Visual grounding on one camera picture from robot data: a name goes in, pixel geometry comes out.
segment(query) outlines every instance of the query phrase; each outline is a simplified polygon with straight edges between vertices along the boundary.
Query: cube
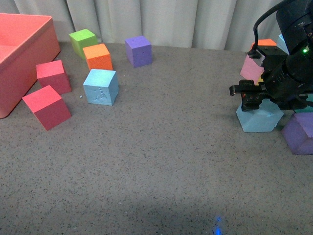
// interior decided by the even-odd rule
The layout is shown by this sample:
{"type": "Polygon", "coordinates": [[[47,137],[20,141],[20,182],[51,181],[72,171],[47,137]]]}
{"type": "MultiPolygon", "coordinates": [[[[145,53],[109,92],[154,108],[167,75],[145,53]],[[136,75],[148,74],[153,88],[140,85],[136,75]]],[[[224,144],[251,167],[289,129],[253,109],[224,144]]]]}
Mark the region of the cube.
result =
{"type": "MultiPolygon", "coordinates": [[[[311,101],[313,102],[313,94],[308,94],[308,98],[307,98],[307,101],[311,101]]],[[[296,109],[294,110],[296,113],[312,113],[313,112],[313,107],[311,106],[307,106],[306,108],[304,109],[296,109]]]]}
{"type": "Polygon", "coordinates": [[[84,90],[89,104],[114,104],[118,94],[116,71],[92,69],[84,81],[84,90]]]}
{"type": "MultiPolygon", "coordinates": [[[[260,39],[258,42],[259,46],[276,46],[276,42],[272,39],[260,39]]],[[[264,72],[262,67],[262,62],[265,59],[265,56],[261,56],[260,59],[251,59],[249,56],[246,56],[244,65],[240,71],[240,75],[247,80],[253,80],[255,85],[259,84],[259,77],[264,72]]]]}
{"type": "Polygon", "coordinates": [[[280,34],[277,38],[277,47],[284,51],[286,54],[289,54],[285,39],[282,34],[280,34]]]}
{"type": "Polygon", "coordinates": [[[293,114],[282,134],[293,154],[313,154],[313,113],[293,114]]]}
{"type": "Polygon", "coordinates": [[[253,80],[255,85],[258,85],[261,74],[264,73],[264,68],[258,66],[253,59],[246,56],[244,65],[240,71],[240,75],[246,80],[253,80]]]}
{"type": "Polygon", "coordinates": [[[259,39],[258,46],[276,46],[276,42],[274,42],[272,39],[259,39]]]}
{"type": "Polygon", "coordinates": [[[46,130],[71,117],[61,96],[51,86],[24,96],[23,100],[46,130]]]}
{"type": "Polygon", "coordinates": [[[109,50],[104,43],[83,48],[89,70],[113,70],[109,50]]]}
{"type": "Polygon", "coordinates": [[[74,51],[83,59],[85,58],[83,48],[98,44],[96,35],[90,32],[88,29],[70,33],[69,38],[74,51]]]}
{"type": "Polygon", "coordinates": [[[144,36],[126,39],[125,48],[127,58],[134,68],[152,63],[152,46],[144,36]]]}
{"type": "Polygon", "coordinates": [[[269,99],[264,99],[256,110],[243,112],[240,105],[236,113],[244,132],[270,132],[284,115],[269,99]]]}
{"type": "Polygon", "coordinates": [[[58,94],[72,91],[61,60],[39,64],[36,66],[36,70],[41,87],[50,85],[58,94]]]}

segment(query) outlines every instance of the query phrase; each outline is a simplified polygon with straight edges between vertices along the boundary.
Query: pink tray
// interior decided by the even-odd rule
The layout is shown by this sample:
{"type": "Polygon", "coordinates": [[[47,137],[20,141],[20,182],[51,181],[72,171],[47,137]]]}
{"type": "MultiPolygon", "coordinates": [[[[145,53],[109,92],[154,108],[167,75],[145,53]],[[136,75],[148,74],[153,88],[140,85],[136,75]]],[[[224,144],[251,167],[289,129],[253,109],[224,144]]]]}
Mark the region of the pink tray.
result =
{"type": "Polygon", "coordinates": [[[36,65],[60,52],[51,16],[0,13],[0,118],[37,80],[36,65]]]}

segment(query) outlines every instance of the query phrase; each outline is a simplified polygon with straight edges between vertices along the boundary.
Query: white curtain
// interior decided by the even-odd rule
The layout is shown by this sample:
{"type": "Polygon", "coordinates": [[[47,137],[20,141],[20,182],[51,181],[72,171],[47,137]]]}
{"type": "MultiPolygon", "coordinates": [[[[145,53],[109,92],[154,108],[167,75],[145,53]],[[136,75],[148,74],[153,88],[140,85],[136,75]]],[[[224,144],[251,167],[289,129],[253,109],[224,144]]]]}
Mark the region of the white curtain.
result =
{"type": "MultiPolygon", "coordinates": [[[[59,41],[84,28],[99,41],[144,35],[152,45],[247,51],[256,20],[281,0],[0,0],[1,13],[51,15],[59,41]]],[[[259,38],[277,40],[275,14],[259,38]]]]}

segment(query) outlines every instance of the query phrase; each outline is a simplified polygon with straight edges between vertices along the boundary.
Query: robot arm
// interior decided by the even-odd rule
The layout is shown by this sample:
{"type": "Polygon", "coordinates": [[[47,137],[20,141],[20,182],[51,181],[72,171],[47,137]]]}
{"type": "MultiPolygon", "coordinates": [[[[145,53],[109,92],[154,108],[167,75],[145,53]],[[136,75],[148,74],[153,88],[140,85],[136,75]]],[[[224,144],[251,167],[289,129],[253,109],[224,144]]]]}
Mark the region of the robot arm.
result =
{"type": "Polygon", "coordinates": [[[313,93],[313,0],[284,0],[271,8],[255,24],[255,43],[248,52],[250,58],[262,61],[262,83],[241,80],[231,86],[230,95],[241,94],[242,110],[258,109],[269,98],[282,110],[303,109],[312,105],[306,101],[313,93]],[[257,26],[277,11],[276,19],[284,36],[289,55],[274,46],[258,46],[257,26]]]}

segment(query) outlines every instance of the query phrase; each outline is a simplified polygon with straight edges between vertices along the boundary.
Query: light blue cube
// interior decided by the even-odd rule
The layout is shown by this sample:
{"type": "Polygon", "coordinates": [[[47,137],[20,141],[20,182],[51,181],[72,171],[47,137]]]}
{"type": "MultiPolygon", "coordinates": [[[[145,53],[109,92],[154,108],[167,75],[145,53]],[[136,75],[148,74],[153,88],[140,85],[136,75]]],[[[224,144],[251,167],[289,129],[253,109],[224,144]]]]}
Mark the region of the light blue cube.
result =
{"type": "Polygon", "coordinates": [[[118,94],[116,71],[92,69],[83,85],[89,104],[114,104],[118,94]]]}
{"type": "Polygon", "coordinates": [[[285,39],[284,39],[284,37],[283,37],[282,34],[280,34],[280,35],[278,36],[276,45],[277,45],[277,47],[280,48],[282,51],[284,51],[285,53],[289,54],[289,51],[288,51],[287,46],[286,46],[286,43],[285,43],[285,39]]]}
{"type": "Polygon", "coordinates": [[[240,104],[236,114],[244,132],[270,132],[284,115],[269,99],[264,99],[259,109],[246,112],[241,110],[240,104]]]}

